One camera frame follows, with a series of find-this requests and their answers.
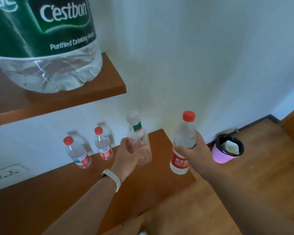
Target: black trash bag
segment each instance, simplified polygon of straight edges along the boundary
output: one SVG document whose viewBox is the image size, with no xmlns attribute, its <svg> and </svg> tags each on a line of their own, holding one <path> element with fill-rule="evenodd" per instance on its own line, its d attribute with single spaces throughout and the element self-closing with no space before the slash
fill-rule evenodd
<svg viewBox="0 0 294 235">
<path fill-rule="evenodd" d="M 219 149 L 222 153 L 224 153 L 226 155 L 229 155 L 229 156 L 232 156 L 232 157 L 239 157 L 244 152 L 244 145 L 243 145 L 243 143 L 238 138 L 234 137 L 231 134 L 228 134 L 228 133 L 220 134 L 220 135 L 218 135 L 216 137 L 216 140 L 215 141 L 216 141 L 216 147 L 217 147 L 217 149 Z M 221 146 L 226 141 L 234 142 L 234 143 L 236 143 L 239 146 L 239 154 L 238 155 L 237 154 L 234 154 L 234 153 L 231 153 L 231 152 L 228 152 L 227 150 L 225 150 Z"/>
</svg>

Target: brown shelf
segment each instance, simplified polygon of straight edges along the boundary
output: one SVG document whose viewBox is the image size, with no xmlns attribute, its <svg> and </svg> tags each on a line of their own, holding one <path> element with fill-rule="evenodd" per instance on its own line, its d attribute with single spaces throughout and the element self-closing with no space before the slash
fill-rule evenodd
<svg viewBox="0 0 294 235">
<path fill-rule="evenodd" d="M 126 86 L 106 54 L 99 75 L 80 88 L 42 94 L 25 90 L 0 70 L 0 125 L 126 93 Z"/>
<path fill-rule="evenodd" d="M 191 172 L 177 175 L 170 169 L 172 143 L 164 130 L 150 133 L 149 142 L 152 161 L 136 166 L 122 182 L 97 234 L 142 214 L 196 182 Z M 42 234 L 98 181 L 104 169 L 111 168 L 117 150 L 118 146 L 113 148 L 113 158 L 108 161 L 99 154 L 92 155 L 87 169 L 70 163 L 1 189 L 0 234 Z"/>
</svg>

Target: power socket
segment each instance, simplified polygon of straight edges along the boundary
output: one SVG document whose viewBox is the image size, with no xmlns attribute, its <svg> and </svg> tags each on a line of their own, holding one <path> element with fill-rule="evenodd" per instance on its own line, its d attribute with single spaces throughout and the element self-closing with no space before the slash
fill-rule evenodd
<svg viewBox="0 0 294 235">
<path fill-rule="evenodd" d="M 15 164 L 13 166 L 3 168 L 0 170 L 0 183 L 6 182 L 11 178 L 19 177 L 27 171 L 28 169 L 20 164 Z"/>
</svg>

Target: white watch strap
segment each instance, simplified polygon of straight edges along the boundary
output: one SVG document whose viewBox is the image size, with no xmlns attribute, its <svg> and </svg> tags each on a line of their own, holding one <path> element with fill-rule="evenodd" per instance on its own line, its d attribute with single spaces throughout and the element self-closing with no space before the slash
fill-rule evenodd
<svg viewBox="0 0 294 235">
<path fill-rule="evenodd" d="M 109 176 L 112 180 L 114 180 L 115 184 L 117 185 L 117 190 L 115 191 L 115 193 L 118 192 L 120 186 L 121 186 L 121 181 L 120 179 L 117 177 L 116 174 L 114 174 L 113 172 L 109 171 L 108 169 L 104 170 L 100 176 L 100 178 L 102 178 L 104 175 Z"/>
</svg>

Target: green label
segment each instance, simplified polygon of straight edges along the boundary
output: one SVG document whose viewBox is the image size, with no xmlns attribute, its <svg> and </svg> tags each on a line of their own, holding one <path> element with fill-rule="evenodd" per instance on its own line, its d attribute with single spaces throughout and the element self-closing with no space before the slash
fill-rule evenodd
<svg viewBox="0 0 294 235">
<path fill-rule="evenodd" d="M 139 122 L 137 125 L 133 125 L 134 132 L 137 133 L 142 130 L 142 123 Z"/>
<path fill-rule="evenodd" d="M 63 54 L 96 39 L 88 0 L 0 0 L 0 56 Z"/>
</svg>

